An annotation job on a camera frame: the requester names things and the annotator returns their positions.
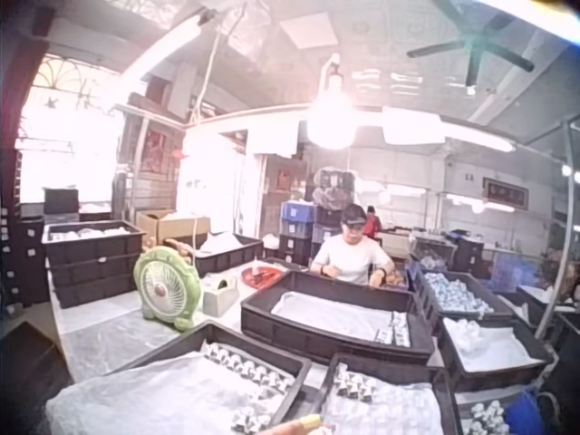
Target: person in red shirt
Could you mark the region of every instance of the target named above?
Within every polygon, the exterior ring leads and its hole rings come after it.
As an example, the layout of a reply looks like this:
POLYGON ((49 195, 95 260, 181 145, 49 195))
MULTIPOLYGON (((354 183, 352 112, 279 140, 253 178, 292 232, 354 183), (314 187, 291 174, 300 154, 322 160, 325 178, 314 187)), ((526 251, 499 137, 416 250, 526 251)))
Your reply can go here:
POLYGON ((375 214, 374 207, 366 209, 366 224, 362 228, 362 233, 368 238, 374 238, 376 233, 382 230, 381 220, 375 214))

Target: fan grille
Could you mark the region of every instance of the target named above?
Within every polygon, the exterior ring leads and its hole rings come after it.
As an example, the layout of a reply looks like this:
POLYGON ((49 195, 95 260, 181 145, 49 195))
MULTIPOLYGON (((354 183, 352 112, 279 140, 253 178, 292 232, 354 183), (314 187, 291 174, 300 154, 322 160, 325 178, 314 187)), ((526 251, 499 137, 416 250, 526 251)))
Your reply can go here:
POLYGON ((174 316, 186 303, 186 288, 178 272, 163 261, 151 261, 143 267, 140 280, 143 297, 157 314, 174 316))

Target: green desk fan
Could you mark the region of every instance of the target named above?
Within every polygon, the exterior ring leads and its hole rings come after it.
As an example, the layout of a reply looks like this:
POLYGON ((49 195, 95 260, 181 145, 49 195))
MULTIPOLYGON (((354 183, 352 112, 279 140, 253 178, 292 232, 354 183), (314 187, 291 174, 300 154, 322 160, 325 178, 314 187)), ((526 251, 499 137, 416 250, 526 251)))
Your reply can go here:
POLYGON ((153 247, 139 257, 133 277, 146 319, 158 318, 179 331, 193 327, 191 317, 201 297, 198 271, 178 251, 153 247))

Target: cardboard box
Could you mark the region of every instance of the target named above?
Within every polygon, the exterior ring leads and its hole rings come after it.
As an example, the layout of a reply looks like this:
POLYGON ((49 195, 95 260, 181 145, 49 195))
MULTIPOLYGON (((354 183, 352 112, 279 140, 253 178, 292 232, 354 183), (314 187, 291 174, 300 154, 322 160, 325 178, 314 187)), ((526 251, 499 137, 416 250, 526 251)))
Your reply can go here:
POLYGON ((196 234, 207 234, 210 229, 209 217, 185 217, 163 219, 175 210, 142 210, 137 212, 135 226, 147 233, 146 238, 155 237, 157 245, 163 245, 166 238, 191 237, 196 225, 196 234))

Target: window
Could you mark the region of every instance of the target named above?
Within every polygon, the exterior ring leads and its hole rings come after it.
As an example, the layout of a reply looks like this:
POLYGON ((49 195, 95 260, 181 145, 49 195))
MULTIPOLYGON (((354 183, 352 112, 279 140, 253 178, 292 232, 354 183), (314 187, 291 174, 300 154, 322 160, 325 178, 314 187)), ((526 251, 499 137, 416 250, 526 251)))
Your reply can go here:
MULTIPOLYGON (((23 153, 21 200, 43 202, 44 188, 75 186, 79 200, 110 201, 123 116, 101 109, 118 74, 47 55, 23 108, 16 147, 23 153)), ((137 91, 145 91, 140 84, 137 91)))

